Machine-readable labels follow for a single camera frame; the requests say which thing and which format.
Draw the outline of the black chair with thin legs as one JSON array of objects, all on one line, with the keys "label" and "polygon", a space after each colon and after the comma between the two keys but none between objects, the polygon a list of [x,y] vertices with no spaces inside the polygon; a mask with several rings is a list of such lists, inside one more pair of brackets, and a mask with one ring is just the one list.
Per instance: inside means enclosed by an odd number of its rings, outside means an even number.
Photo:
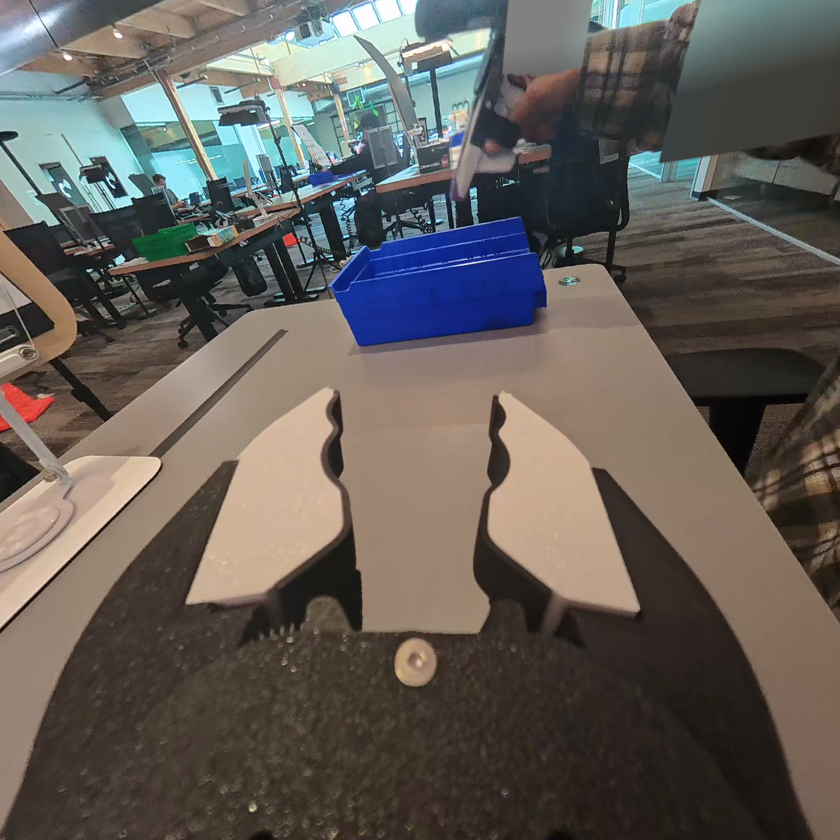
[{"label": "black chair with thin legs", "polygon": [[[595,264],[617,285],[627,268],[615,261],[617,234],[629,222],[628,148],[581,132],[558,133],[551,141],[546,172],[535,175],[527,226],[543,235],[542,259],[551,268]],[[574,251],[586,236],[607,236],[605,257]]]}]

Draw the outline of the wooden top office desk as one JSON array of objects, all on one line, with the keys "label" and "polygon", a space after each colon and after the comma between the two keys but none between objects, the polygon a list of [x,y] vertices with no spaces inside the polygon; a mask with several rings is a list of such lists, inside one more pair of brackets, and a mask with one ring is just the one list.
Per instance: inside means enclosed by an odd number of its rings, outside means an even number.
[{"label": "wooden top office desk", "polygon": [[136,279],[149,301],[167,307],[180,300],[182,280],[190,272],[217,267],[222,270],[222,277],[225,277],[243,259],[262,253],[268,259],[280,289],[275,295],[275,301],[267,303],[268,307],[315,301],[319,294],[314,290],[306,290],[301,284],[284,240],[291,219],[297,215],[295,209],[273,213],[255,220],[253,227],[236,234],[218,247],[168,259],[149,261],[137,258],[111,268],[109,273],[112,278]]},{"label": "wooden top office desk", "polygon": [[404,236],[403,230],[408,228],[422,234],[443,229],[437,218],[438,197],[444,201],[444,221],[450,228],[462,228],[502,215],[500,209],[492,207],[499,190],[518,185],[525,175],[545,173],[551,155],[548,143],[522,143],[514,151],[511,165],[497,161],[479,163],[467,198],[460,201],[453,200],[449,193],[454,169],[420,172],[417,164],[385,179],[375,190],[384,216],[395,220],[395,237]]}]

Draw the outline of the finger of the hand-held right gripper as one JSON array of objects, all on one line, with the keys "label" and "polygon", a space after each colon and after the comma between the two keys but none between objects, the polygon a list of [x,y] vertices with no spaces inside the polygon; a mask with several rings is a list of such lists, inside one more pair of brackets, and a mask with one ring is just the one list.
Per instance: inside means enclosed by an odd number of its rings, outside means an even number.
[{"label": "finger of the hand-held right gripper", "polygon": [[465,186],[467,183],[472,185],[479,164],[484,158],[484,142],[484,134],[478,125],[473,125],[464,132],[451,181],[456,179],[459,185]]}]

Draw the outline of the person's right hand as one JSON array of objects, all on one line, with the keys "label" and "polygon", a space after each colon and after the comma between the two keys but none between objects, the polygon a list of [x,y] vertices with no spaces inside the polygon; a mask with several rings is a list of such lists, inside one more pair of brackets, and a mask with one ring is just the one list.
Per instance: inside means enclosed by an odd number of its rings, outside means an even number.
[{"label": "person's right hand", "polygon": [[582,69],[569,69],[538,77],[507,76],[495,82],[487,109],[512,128],[485,129],[482,150],[498,156],[520,140],[541,144],[553,136],[555,123],[576,97]]}]

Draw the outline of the curved grey banner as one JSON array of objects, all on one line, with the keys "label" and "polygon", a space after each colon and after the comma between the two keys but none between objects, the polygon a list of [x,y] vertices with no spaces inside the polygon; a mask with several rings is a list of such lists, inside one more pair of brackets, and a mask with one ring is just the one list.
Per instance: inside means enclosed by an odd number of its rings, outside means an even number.
[{"label": "curved grey banner", "polygon": [[353,37],[382,71],[390,89],[395,110],[402,121],[404,130],[407,132],[420,130],[422,126],[417,117],[411,94],[399,74],[392,67],[388,59],[384,57],[382,52],[370,41],[359,35],[354,35]]}]

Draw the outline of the black office chair seat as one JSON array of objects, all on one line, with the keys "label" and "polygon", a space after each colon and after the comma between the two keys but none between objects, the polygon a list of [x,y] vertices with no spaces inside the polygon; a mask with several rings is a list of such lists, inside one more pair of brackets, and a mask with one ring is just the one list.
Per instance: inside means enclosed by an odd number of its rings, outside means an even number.
[{"label": "black office chair seat", "polygon": [[708,424],[719,445],[743,475],[769,406],[801,404],[826,367],[795,350],[739,349],[676,353],[670,370]]}]

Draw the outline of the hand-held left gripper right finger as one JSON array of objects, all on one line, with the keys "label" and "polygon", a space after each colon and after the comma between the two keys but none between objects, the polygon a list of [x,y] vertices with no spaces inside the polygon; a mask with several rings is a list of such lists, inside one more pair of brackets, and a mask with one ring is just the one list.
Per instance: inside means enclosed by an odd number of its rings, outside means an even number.
[{"label": "hand-held left gripper right finger", "polygon": [[641,607],[595,472],[565,434],[513,394],[492,399],[480,588],[555,635],[571,610],[633,620]]}]

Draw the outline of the green plastic bin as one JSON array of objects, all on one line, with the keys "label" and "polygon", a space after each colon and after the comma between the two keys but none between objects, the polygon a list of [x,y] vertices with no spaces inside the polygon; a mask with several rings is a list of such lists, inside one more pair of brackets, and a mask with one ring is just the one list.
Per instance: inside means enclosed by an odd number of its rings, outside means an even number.
[{"label": "green plastic bin", "polygon": [[148,261],[187,256],[187,243],[197,236],[194,223],[162,228],[150,235],[132,238],[132,246],[139,257]]}]

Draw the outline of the blue plastic bin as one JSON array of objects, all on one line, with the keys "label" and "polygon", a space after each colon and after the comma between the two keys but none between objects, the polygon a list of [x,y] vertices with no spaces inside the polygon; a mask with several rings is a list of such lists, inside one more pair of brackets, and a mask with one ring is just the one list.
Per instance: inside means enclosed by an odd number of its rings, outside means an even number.
[{"label": "blue plastic bin", "polygon": [[526,327],[547,306],[520,217],[363,247],[330,290],[361,347]]}]

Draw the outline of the orange floor marker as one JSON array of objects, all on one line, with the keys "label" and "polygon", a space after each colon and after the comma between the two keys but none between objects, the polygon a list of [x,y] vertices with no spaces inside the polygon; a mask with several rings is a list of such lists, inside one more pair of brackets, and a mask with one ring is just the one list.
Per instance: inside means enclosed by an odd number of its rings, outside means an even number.
[{"label": "orange floor marker", "polygon": [[39,420],[56,401],[52,394],[30,395],[11,383],[2,385],[2,394],[27,424]]}]

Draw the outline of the small printed cardboard box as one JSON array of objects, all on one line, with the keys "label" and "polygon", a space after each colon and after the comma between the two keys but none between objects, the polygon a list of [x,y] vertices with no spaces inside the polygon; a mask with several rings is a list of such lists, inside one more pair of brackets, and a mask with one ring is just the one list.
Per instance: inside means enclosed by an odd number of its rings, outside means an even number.
[{"label": "small printed cardboard box", "polygon": [[233,242],[237,235],[237,228],[233,225],[212,228],[187,239],[185,247],[190,254],[200,253],[223,247]]}]

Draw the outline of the black swivel office chair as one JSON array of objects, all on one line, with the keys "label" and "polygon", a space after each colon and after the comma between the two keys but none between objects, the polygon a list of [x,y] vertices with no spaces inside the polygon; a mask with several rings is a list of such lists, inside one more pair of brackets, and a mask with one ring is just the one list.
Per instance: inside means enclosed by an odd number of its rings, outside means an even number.
[{"label": "black swivel office chair", "polygon": [[218,258],[178,264],[162,268],[141,267],[133,272],[140,288],[155,303],[175,301],[185,308],[187,317],[178,327],[177,346],[188,347],[186,336],[198,330],[205,341],[217,336],[216,324],[228,327],[230,312],[252,312],[248,303],[221,303],[213,289],[227,276],[229,268]]}]

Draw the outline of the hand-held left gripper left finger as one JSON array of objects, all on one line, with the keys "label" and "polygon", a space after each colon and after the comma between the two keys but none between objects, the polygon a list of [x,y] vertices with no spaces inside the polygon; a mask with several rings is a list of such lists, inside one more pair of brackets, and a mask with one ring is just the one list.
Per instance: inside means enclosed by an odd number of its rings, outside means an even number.
[{"label": "hand-held left gripper left finger", "polygon": [[187,593],[187,606],[261,607],[302,625],[328,597],[354,628],[354,535],[341,482],[340,393],[324,387],[239,454]]}]

